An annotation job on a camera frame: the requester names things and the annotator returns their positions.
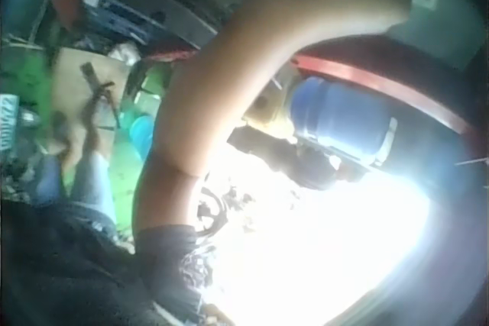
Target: green floor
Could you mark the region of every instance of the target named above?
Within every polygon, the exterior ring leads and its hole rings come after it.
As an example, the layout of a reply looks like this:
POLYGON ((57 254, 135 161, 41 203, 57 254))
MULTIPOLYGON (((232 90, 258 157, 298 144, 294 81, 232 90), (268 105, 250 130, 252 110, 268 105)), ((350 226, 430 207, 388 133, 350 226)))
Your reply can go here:
MULTIPOLYGON (((50 117, 51 87, 44 55, 36 50, 10 49, 2 51, 1 60, 2 87, 0 92, 19 95, 21 103, 31 105, 32 110, 40 115, 43 124, 38 131, 38 136, 42 140, 50 117)), ((150 83, 146 83, 147 89, 154 89, 154 85, 161 84, 161 80, 159 72, 151 73, 150 83)), ((117 222, 121 229, 131 227, 132 199, 142 168, 141 158, 129 140, 128 124, 123 123, 122 125, 123 127, 125 125, 125 128, 118 131, 116 135, 109 168, 117 222)), ((72 177, 73 175, 70 174, 65 177, 68 188, 72 177)))

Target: black shirt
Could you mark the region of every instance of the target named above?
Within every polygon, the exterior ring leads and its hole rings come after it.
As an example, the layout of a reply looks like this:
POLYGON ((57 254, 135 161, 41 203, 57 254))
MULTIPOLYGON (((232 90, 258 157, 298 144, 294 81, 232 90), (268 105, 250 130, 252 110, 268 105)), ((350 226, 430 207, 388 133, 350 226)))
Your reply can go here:
POLYGON ((180 271, 193 228, 143 231, 131 255, 62 207, 2 203, 2 324, 172 324, 161 308, 199 323, 199 293, 180 271))

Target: person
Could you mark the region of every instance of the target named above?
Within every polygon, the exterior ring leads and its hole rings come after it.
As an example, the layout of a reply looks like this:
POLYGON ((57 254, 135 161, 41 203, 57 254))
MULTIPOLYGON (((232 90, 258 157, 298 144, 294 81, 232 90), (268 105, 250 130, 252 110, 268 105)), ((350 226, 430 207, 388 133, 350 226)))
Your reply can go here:
MULTIPOLYGON (((175 75, 160 106, 134 196, 134 256, 111 239, 107 162, 96 144, 86 144, 70 199, 58 195, 42 208, 2 203, 4 324, 200 323, 202 299, 192 286, 199 274, 181 266, 196 248, 202 178, 236 121, 295 52, 383 32, 409 17, 410 4, 244 0, 175 75), (84 212, 66 210, 76 206, 84 212)), ((58 185, 59 171, 49 174, 58 185)))

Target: green surface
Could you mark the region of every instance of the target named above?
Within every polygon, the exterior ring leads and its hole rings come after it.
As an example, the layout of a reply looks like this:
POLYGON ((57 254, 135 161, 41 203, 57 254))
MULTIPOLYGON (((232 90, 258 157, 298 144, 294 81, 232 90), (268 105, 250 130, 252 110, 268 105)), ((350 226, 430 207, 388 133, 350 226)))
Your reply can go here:
MULTIPOLYGON (((2 52, 2 93, 19 95, 21 103, 30 105, 42 119, 38 137, 46 136, 50 117, 51 77, 47 71, 43 53, 25 49, 10 49, 2 52)), ((151 70, 145 86, 152 92, 164 96, 160 87, 162 80, 169 78, 170 68, 158 66, 151 70)), ((117 225, 119 228, 131 227, 131 210, 134 190, 142 169, 142 161, 129 140, 129 128, 132 122, 144 113, 142 106, 134 106, 130 101, 121 104, 121 130, 115 138, 115 146, 109 167, 109 178, 115 200, 117 225)), ((73 172, 64 177, 69 189, 73 181, 73 172)))

